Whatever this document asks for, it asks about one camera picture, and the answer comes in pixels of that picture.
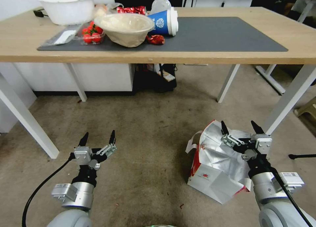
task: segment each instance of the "blue paper cup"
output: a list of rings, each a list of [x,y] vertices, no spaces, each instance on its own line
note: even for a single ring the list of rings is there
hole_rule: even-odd
[[[155,23],[155,28],[150,34],[173,35],[178,32],[178,14],[173,9],[148,15]]]

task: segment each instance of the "black stand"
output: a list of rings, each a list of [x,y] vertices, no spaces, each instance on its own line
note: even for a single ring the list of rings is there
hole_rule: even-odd
[[[290,159],[296,159],[296,158],[316,158],[316,154],[314,155],[293,155],[289,154]]]

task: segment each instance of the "cherry tomato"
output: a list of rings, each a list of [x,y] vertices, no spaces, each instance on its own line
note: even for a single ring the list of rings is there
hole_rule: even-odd
[[[98,34],[102,34],[102,33],[103,33],[103,29],[101,29],[101,28],[98,27],[98,26],[95,26],[95,27],[94,27],[94,30],[95,30]]]
[[[82,35],[85,35],[85,34],[89,34],[88,28],[84,28],[84,29],[82,30]]]
[[[93,30],[92,26],[88,27],[88,32],[89,32],[90,35],[94,33],[94,30]]]
[[[89,34],[85,34],[83,36],[83,41],[85,41],[85,43],[90,44],[92,42],[92,37]]]
[[[92,41],[95,43],[98,43],[101,41],[101,36],[98,33],[93,33],[91,37],[92,37]]]

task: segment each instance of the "white table leg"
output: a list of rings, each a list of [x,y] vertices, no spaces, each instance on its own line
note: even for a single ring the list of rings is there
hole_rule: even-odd
[[[228,89],[230,87],[230,84],[232,83],[232,81],[233,81],[233,79],[234,79],[234,77],[235,77],[235,75],[237,73],[237,70],[238,70],[239,66],[240,66],[240,64],[235,64],[235,65],[231,66],[231,68],[229,70],[229,73],[228,73],[228,75],[226,77],[226,80],[225,80],[225,82],[223,84],[223,87],[222,87],[222,89],[221,89],[221,91],[220,91],[220,93],[219,93],[219,95],[217,97],[217,102],[218,103],[223,102],[223,99],[224,99],[224,97],[225,97],[225,95],[226,95],[226,93],[227,93],[227,91],[228,91]]]
[[[34,137],[38,144],[45,150],[48,156],[51,158],[57,158],[59,153],[58,149],[1,73],[0,99],[11,110],[16,118],[23,124],[28,132]]]
[[[276,89],[280,95],[282,95],[285,93],[285,89],[271,76],[275,67],[276,64],[271,64],[265,71],[261,66],[256,66],[256,70],[270,83],[273,88]]]
[[[87,101],[87,96],[82,84],[79,82],[78,76],[71,63],[64,63],[66,70],[68,71],[70,77],[72,78],[73,84],[79,94],[79,97],[83,102]]]
[[[265,120],[263,130],[270,135],[316,78],[316,65],[304,65]]]
[[[307,5],[305,6],[302,14],[300,15],[299,19],[297,20],[300,23],[303,23],[303,21],[305,20],[305,18],[307,17],[308,13],[310,12],[310,10],[313,8],[314,5],[314,1],[310,0]]]

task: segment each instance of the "red candy wrapper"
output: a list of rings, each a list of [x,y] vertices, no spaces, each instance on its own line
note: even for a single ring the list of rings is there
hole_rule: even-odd
[[[146,40],[150,44],[155,44],[155,45],[165,44],[165,38],[162,35],[151,35],[151,36],[147,35]]]
[[[146,7],[145,6],[129,7],[129,8],[117,7],[116,11],[118,13],[134,13],[134,14],[146,15]]]

